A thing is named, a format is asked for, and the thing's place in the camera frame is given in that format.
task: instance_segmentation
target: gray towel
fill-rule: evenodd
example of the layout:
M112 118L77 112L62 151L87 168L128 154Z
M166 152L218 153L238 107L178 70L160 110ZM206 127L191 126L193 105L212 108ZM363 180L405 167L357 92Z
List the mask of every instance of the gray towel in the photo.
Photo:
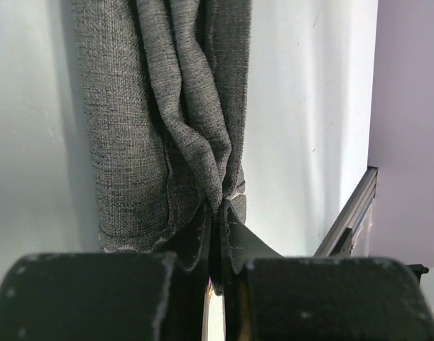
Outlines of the gray towel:
M106 251L150 251L207 200L244 220L250 0L75 0Z

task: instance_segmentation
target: cloth fold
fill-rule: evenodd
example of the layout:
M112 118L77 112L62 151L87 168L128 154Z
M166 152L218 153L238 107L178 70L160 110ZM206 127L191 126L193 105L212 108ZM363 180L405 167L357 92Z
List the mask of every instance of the cloth fold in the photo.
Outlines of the cloth fold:
M150 251L207 200L244 219L250 0L75 0L106 251Z

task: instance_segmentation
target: fabric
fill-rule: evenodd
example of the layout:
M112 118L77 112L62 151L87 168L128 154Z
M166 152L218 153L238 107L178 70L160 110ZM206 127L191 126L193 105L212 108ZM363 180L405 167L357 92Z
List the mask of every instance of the fabric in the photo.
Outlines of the fabric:
M241 219L250 0L75 0L106 251L150 251L207 200Z

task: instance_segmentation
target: wall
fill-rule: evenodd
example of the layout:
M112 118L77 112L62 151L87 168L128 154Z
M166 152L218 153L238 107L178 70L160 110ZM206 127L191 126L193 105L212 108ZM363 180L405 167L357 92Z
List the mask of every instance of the wall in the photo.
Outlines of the wall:
M26 253L98 249L67 2L0 1L0 280Z
M314 254L367 169L376 0L254 0L247 226Z
M371 254L434 266L434 0L379 2L369 164Z

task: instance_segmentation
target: gray fabric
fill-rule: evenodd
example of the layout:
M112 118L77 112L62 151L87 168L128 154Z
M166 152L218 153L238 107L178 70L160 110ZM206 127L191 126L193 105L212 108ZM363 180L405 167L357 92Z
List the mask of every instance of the gray fabric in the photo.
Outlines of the gray fabric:
M250 0L75 0L85 114L107 251L149 251L207 200L233 200Z

